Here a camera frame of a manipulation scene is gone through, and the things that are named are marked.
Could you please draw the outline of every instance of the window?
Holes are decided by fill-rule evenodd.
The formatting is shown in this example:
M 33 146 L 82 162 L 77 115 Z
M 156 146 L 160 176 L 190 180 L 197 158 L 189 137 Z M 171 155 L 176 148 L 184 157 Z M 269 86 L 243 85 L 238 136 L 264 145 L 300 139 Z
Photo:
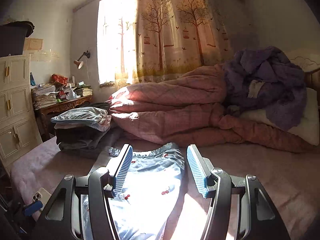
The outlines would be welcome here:
M 99 2 L 97 57 L 100 84 L 115 81 L 115 68 L 121 64 L 120 13 L 120 0 Z

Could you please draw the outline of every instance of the metal screw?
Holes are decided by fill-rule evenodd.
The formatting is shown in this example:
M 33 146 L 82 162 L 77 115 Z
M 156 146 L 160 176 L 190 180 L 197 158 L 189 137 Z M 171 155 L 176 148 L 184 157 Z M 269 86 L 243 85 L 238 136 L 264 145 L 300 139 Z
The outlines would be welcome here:
M 257 177 L 254 176 L 254 175 L 252 175 L 252 174 L 249 174 L 249 175 L 248 175 L 248 179 L 249 179 L 249 180 L 256 180 L 256 178 L 257 178 Z
M 108 168 L 107 167 L 100 167 L 97 169 L 97 172 L 99 172 L 100 174 L 105 174 L 108 172 Z
M 64 179 L 65 179 L 65 180 L 71 180 L 72 177 L 73 177 L 73 176 L 72 176 L 71 174 L 68 174 L 68 175 L 64 176 Z
M 211 173 L 215 173 L 215 174 L 221 174 L 222 172 L 223 172 L 223 170 L 220 168 L 214 168 L 211 170 Z

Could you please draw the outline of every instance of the pink bed sheet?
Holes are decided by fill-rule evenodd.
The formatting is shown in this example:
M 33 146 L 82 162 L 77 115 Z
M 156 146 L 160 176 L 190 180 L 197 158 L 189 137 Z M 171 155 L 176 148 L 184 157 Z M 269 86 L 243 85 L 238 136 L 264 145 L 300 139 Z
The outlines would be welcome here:
M 148 141 L 120 139 L 115 147 L 121 148 L 124 143 L 130 143 L 134 151 L 154 150 L 161 146 Z M 185 155 L 186 149 L 180 150 Z M 320 213 L 319 154 L 293 154 L 255 144 L 231 143 L 199 147 L 199 150 L 215 167 L 231 175 L 256 175 L 278 208 L 292 240 L 298 240 Z M 60 152 L 52 138 L 15 161 L 11 179 L 24 202 L 30 204 L 40 187 L 52 193 L 65 174 L 84 176 L 92 166 L 96 169 L 101 165 L 103 158 L 95 162 Z M 186 165 L 180 197 L 168 219 L 164 240 L 200 239 L 208 207 L 209 201 L 197 192 Z M 234 214 L 233 203 L 228 240 L 234 236 Z

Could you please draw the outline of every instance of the wooden desk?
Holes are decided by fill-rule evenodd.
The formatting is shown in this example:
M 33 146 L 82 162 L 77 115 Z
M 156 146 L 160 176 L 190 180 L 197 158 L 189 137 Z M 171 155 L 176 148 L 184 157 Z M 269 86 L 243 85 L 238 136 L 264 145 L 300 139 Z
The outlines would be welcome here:
M 50 139 L 49 130 L 48 130 L 47 121 L 46 121 L 47 114 L 63 113 L 70 109 L 74 109 L 76 106 L 81 105 L 85 102 L 88 102 L 90 104 L 91 98 L 92 96 L 80 97 L 76 99 L 66 100 L 61 103 L 56 103 L 54 105 L 46 106 L 38 110 L 35 110 L 36 116 L 40 117 L 46 140 Z

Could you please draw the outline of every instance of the storage box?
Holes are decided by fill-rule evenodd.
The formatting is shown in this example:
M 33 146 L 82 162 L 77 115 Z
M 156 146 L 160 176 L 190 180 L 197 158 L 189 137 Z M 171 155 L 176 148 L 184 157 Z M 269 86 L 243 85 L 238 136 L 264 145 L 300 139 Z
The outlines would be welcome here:
M 59 74 L 53 74 L 51 76 L 51 78 L 52 78 L 53 82 L 59 82 L 59 83 L 64 84 L 64 85 L 66 85 L 67 81 L 68 81 L 68 78 L 66 78 L 64 76 L 61 76 Z

